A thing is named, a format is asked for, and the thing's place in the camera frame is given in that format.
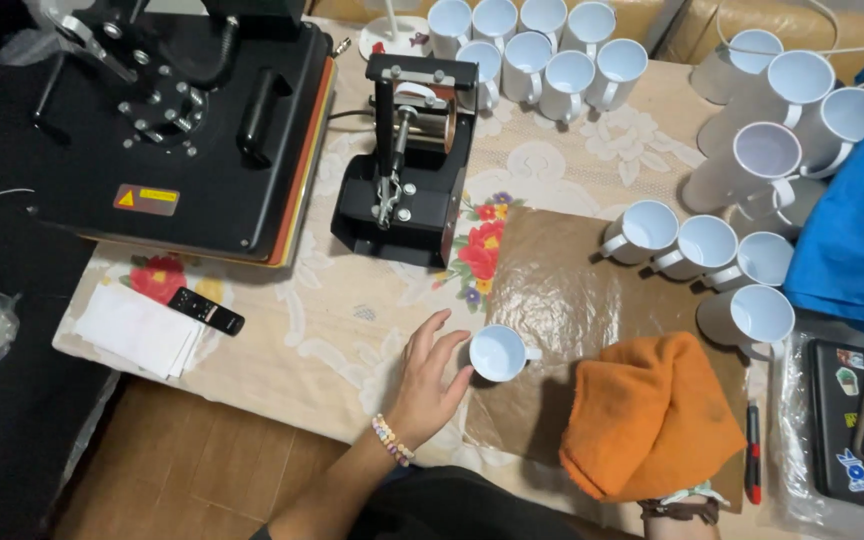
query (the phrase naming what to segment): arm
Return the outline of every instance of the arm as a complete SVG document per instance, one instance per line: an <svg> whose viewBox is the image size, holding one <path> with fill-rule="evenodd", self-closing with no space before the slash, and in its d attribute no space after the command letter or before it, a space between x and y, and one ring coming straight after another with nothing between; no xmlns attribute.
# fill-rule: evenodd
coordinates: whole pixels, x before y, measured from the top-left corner
<svg viewBox="0 0 864 540"><path fill-rule="evenodd" d="M683 503L702 504L708 498L693 495L683 498ZM719 540L719 527L706 524L695 516L691 521L672 518L645 518L645 540Z"/></svg>
<svg viewBox="0 0 864 540"><path fill-rule="evenodd" d="M466 366L447 389L441 385L452 351L470 335L453 331L433 344L435 332L450 313L439 311L412 334L402 354L402 382L385 415L397 440L413 451L455 415L473 375L472 366ZM274 540L345 539L368 498L395 467L396 460L367 428L322 477L269 522L270 536Z"/></svg>

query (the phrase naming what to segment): stack of paper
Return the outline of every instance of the stack of paper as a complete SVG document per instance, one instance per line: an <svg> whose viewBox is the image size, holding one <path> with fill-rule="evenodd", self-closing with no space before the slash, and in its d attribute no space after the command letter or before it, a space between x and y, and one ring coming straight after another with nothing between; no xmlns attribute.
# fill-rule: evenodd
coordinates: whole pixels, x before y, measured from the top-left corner
<svg viewBox="0 0 864 540"><path fill-rule="evenodd" d="M75 334L165 379L181 377L205 325L119 283L99 285Z"/></svg>

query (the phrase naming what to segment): lace tablecloth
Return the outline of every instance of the lace tablecloth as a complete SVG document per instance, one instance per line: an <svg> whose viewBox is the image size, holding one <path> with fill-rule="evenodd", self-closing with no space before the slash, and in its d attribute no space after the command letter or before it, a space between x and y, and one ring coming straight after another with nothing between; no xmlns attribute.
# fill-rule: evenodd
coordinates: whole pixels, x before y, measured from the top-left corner
<svg viewBox="0 0 864 540"><path fill-rule="evenodd" d="M311 19L336 43L355 27ZM338 58L334 112L363 109L372 90L356 47ZM449 268L433 272L352 254L330 233L346 164L375 145L361 118L332 122L294 267L269 270L208 258L100 242L55 334L55 349L157 380L125 359L72 333L101 284L123 283L162 303L188 287L246 318L229 338L206 331L194 367L160 381L239 409L352 442L379 411L390 371L410 333L433 312L451 308L443 332L475 331L485 307L510 206L613 219L633 202L657 199L684 217L676 199L682 179L702 163L694 140L718 109L689 86L690 66L652 61L629 103L615 112L582 114L567 129L503 99L483 114L462 194L462 215ZM765 373L753 365L751 387L764 407ZM425 465L455 464L548 507L642 534L635 504L603 505L581 493L564 470L463 441L468 405L417 452ZM724 514L729 537L781 538L753 532L759 510Z"/></svg>

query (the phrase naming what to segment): brown leather bracelet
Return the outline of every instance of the brown leather bracelet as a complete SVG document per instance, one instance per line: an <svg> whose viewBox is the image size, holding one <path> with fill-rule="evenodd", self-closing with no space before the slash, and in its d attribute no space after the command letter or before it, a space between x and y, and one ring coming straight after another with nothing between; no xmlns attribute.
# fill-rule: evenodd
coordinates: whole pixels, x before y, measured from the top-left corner
<svg viewBox="0 0 864 540"><path fill-rule="evenodd" d="M706 525L715 525L719 522L719 501L710 497L704 504L695 502L671 502L663 504L657 498L646 498L640 500L638 505L642 507L642 519L646 518L672 518L678 521L692 521L699 516Z"/></svg>

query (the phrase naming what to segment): human hand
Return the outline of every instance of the human hand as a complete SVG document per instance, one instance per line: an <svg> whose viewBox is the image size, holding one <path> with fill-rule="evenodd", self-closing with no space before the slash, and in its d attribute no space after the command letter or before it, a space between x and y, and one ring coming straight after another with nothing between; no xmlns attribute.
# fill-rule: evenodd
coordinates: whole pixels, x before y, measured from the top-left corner
<svg viewBox="0 0 864 540"><path fill-rule="evenodd" d="M433 345L436 331L451 314L450 309L443 309L429 317L412 334L402 352L401 384L385 420L396 440L413 451L449 423L473 377L473 366L465 366L448 388L443 388L442 375L452 352L471 335L467 330L455 330L438 338Z"/></svg>

